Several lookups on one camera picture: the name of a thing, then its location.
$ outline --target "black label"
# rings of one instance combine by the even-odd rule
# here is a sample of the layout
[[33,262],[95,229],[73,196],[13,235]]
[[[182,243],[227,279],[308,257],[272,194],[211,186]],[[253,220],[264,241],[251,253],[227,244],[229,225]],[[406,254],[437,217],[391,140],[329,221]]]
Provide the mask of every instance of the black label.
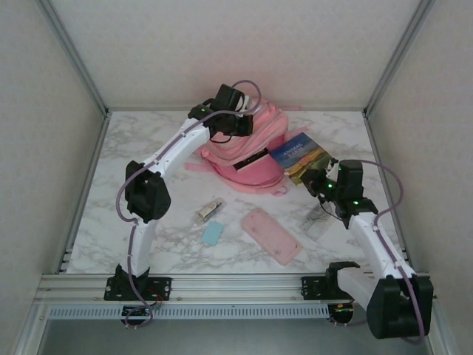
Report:
[[245,166],[250,165],[251,163],[254,163],[258,159],[263,158],[264,156],[269,154],[269,150],[267,148],[264,148],[261,152],[257,152],[256,154],[253,154],[249,158],[246,158],[236,164],[234,164],[234,168],[236,170],[240,170],[241,168],[244,168]]

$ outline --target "aluminum frame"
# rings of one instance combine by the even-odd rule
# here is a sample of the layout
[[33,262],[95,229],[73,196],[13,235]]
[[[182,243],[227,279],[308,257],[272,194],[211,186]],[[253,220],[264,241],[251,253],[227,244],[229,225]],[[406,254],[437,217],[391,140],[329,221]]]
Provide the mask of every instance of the aluminum frame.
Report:
[[87,92],[90,94],[90,97],[95,103],[95,106],[100,110],[103,117],[106,117],[108,109],[106,108],[105,103],[103,102],[102,96],[99,93],[97,87],[95,86],[92,77],[89,74],[86,66],[82,62],[79,53],[75,49],[74,44],[72,43],[71,38],[67,34],[66,28],[61,22],[54,6],[51,4],[50,0],[35,0],[39,9],[43,13],[45,19],[47,20],[48,25],[51,27],[52,32],[55,34],[58,39],[59,44],[61,45],[64,53],[66,54],[67,59],[71,63],[71,66],[77,72],[82,84],[86,88]]
[[379,101],[383,97],[387,90],[387,87],[394,78],[394,75],[399,69],[404,57],[406,56],[409,48],[415,40],[415,37],[419,33],[423,23],[425,22],[430,10],[434,6],[435,0],[420,0],[414,14],[412,15],[407,28],[405,29],[401,40],[394,49],[394,52],[389,59],[386,68],[384,69],[378,83],[373,90],[370,99],[367,102],[365,112],[367,117],[370,117],[378,106]]
[[[101,147],[109,122],[109,110],[90,77],[87,68],[77,53],[77,50],[67,34],[60,18],[50,0],[36,0],[38,7],[43,12],[45,19],[50,24],[52,31],[61,44],[72,67],[79,75],[82,83],[91,95],[95,105],[103,115],[104,123],[101,127],[94,153],[87,170],[78,207],[75,210],[74,219],[71,222],[67,235],[66,249],[71,249],[73,240],[77,233],[85,201],[92,183],[95,167],[100,156]],[[365,112],[365,124],[367,125],[370,142],[377,161],[380,161],[379,153],[375,145],[374,137],[370,131],[370,114],[376,108],[382,95],[385,93],[390,81],[399,68],[402,59],[414,41],[422,23],[425,21],[435,0],[421,0],[409,25],[401,37],[395,51],[389,60],[386,69],[380,77],[370,99],[367,102]],[[389,203],[392,203],[392,195],[386,184],[386,175],[381,172],[381,180],[387,193]],[[396,231],[404,243],[404,235],[397,214],[393,213]],[[16,355],[37,354],[41,339],[46,328],[48,316],[51,309],[58,305],[89,305],[90,307],[106,307],[111,304],[138,304],[138,302],[108,302],[103,301],[103,288],[106,279],[111,275],[72,275],[56,274],[44,275],[33,305],[28,314],[24,330],[21,334]],[[305,274],[230,274],[230,275],[166,275],[173,277],[173,287],[169,305],[307,305],[334,303],[338,301],[304,301],[301,294],[300,278]],[[435,302],[432,311],[432,326],[428,337],[435,355],[452,354],[453,347],[449,344],[449,338],[445,336],[445,325],[439,316],[438,304]]]

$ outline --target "metal rod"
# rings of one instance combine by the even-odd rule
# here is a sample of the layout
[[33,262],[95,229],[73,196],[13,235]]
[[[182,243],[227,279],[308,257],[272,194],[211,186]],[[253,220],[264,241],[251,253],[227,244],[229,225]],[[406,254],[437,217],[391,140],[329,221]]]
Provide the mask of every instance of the metal rod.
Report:
[[89,166],[87,167],[86,176],[84,178],[84,183],[82,184],[82,187],[81,187],[81,193],[79,194],[78,202],[75,206],[75,211],[72,216],[71,223],[69,225],[67,238],[63,247],[63,254],[61,255],[61,260],[59,260],[57,272],[61,270],[64,254],[67,249],[72,248],[72,244],[74,243],[75,237],[79,230],[82,214],[84,213],[87,197],[89,196],[90,186],[92,185],[95,170],[97,169],[98,159],[101,155],[103,142],[105,141],[106,131],[109,127],[109,122],[110,122],[111,117],[112,117],[112,114],[109,113],[106,116],[106,119],[102,121],[100,130],[97,136],[97,140],[95,141],[92,157],[90,158]]
[[92,80],[89,72],[87,71],[87,68],[82,62],[81,57],[75,49],[71,38],[67,34],[66,28],[61,23],[61,20],[58,14],[56,13],[53,5],[51,4],[51,1],[36,0],[36,4],[44,14],[44,17],[50,25],[56,38],[58,39],[59,44],[66,53],[67,59],[69,59],[69,62],[71,63],[72,67],[79,75],[80,80],[86,87],[86,90],[89,92],[90,96],[92,97],[92,100],[95,102],[95,105],[101,111],[102,116],[105,117],[107,114],[107,109],[105,103],[103,102],[101,94],[99,93],[97,87],[94,84],[94,81]]
[[421,0],[419,2],[409,24],[407,25],[407,28],[401,36],[401,40],[394,49],[394,52],[392,53],[391,58],[389,59],[386,68],[383,71],[383,74],[381,75],[375,89],[370,96],[370,99],[367,102],[365,110],[368,117],[371,116],[376,106],[378,106],[381,97],[386,92],[389,83],[398,71],[401,62],[406,56],[407,51],[411,47],[412,42],[421,29],[422,24],[425,22],[427,15],[432,9],[434,3],[435,0]]

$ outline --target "gray wall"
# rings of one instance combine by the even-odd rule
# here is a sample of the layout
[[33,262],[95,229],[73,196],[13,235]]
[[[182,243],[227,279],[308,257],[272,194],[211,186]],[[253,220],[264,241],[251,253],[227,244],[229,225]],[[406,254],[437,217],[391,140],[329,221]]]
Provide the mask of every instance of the gray wall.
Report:
[[0,348],[55,270],[100,116],[35,2],[0,0]]
[[473,354],[473,1],[439,0],[372,117],[401,224],[460,354]]

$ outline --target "white wall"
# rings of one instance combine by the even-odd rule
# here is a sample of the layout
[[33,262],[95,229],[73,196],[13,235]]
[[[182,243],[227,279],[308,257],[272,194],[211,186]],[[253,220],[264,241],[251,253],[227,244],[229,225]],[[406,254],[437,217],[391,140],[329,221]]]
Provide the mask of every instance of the white wall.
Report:
[[191,107],[255,80],[281,105],[362,108],[419,0],[54,0],[109,107]]
[[439,0],[372,118],[399,172],[401,224],[459,354],[473,354],[473,2]]
[[0,349],[54,272],[100,115],[34,1],[1,0]]

